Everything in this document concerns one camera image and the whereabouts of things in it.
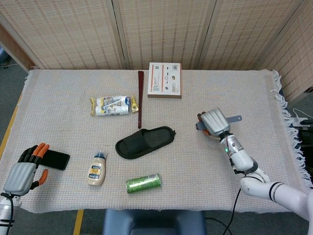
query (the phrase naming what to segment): blue chair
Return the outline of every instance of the blue chair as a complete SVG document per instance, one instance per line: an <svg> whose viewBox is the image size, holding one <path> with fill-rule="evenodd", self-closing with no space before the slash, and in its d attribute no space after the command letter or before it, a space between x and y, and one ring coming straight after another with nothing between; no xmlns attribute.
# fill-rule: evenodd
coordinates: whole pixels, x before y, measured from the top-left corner
<svg viewBox="0 0 313 235"><path fill-rule="evenodd" d="M206 235L204 212L106 210L103 235Z"/></svg>

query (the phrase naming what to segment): robot finger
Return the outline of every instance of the robot finger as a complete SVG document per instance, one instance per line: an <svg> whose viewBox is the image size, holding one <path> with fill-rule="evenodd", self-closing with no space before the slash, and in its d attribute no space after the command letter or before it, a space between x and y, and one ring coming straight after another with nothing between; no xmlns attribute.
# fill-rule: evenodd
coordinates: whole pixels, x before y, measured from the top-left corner
<svg viewBox="0 0 313 235"><path fill-rule="evenodd" d="M33 155L37 156L38 153L40 152L40 150L42 150L42 148L45 146L45 143L41 143L37 146L37 148L35 149L35 151L33 152Z"/></svg>
<svg viewBox="0 0 313 235"><path fill-rule="evenodd" d="M47 169L44 169L43 174L42 174L42 176L40 177L40 179L37 180L37 181L34 181L34 182L31 184L30 189L33 190L34 188L36 188L36 187L42 185L42 184L45 182L45 180L47 179L47 176L48 176L48 170L47 170Z"/></svg>
<svg viewBox="0 0 313 235"><path fill-rule="evenodd" d="M198 120L202 121L201 114L197 114Z"/></svg>
<svg viewBox="0 0 313 235"><path fill-rule="evenodd" d="M210 132L208 130L203 130L203 133L206 135L206 136L210 136Z"/></svg>
<svg viewBox="0 0 313 235"><path fill-rule="evenodd" d="M46 144L41 150L40 152L38 153L38 157L40 158L43 158L44 157L44 154L47 152L47 150L49 149L50 145L49 144Z"/></svg>
<svg viewBox="0 0 313 235"><path fill-rule="evenodd" d="M18 160L18 163L21 162L27 162L27 160L31 157L31 155L33 154L34 150L37 148L38 145L35 145L31 148L26 149L22 155L20 156L20 159Z"/></svg>

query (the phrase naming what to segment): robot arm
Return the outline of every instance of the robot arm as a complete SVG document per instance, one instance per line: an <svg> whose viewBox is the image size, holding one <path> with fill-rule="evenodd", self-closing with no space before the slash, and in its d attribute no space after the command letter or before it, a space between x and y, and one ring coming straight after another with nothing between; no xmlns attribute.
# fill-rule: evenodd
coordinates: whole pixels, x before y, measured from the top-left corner
<svg viewBox="0 0 313 235"><path fill-rule="evenodd" d="M229 156L229 160L236 174L242 173L240 180L242 191L255 197L269 199L286 209L294 212L309 221L309 233L313 235L313 191L306 194L281 182L272 182L266 173L258 167L241 146L237 138L230 133L230 124L220 111L214 109L202 115L198 115L199 121L203 121L205 134L219 137L220 143Z"/></svg>
<svg viewBox="0 0 313 235"><path fill-rule="evenodd" d="M22 205L21 196L29 190L42 185L48 175L45 169L40 180L34 181L34 176L44 154L49 149L49 145L41 143L25 150L17 163L13 165L4 184L0 201L0 235L8 235L10 227L13 226L15 216Z"/></svg>

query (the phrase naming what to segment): black phone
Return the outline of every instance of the black phone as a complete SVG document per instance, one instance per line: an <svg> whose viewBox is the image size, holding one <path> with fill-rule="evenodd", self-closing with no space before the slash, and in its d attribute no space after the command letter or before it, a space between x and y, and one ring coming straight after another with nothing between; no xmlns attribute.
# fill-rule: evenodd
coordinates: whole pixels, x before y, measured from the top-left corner
<svg viewBox="0 0 313 235"><path fill-rule="evenodd" d="M49 149L41 160L40 165L52 167L58 170L65 170L69 161L69 157L69 154L60 153Z"/></svg>

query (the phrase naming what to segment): wooden stick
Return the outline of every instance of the wooden stick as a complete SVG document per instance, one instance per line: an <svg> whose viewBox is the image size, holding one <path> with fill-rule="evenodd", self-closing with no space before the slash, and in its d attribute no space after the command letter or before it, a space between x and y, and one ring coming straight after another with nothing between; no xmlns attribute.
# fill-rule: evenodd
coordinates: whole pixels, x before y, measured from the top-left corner
<svg viewBox="0 0 313 235"><path fill-rule="evenodd" d="M142 112L143 71L138 71L138 89L139 89L138 129L140 129L141 128L141 112Z"/></svg>

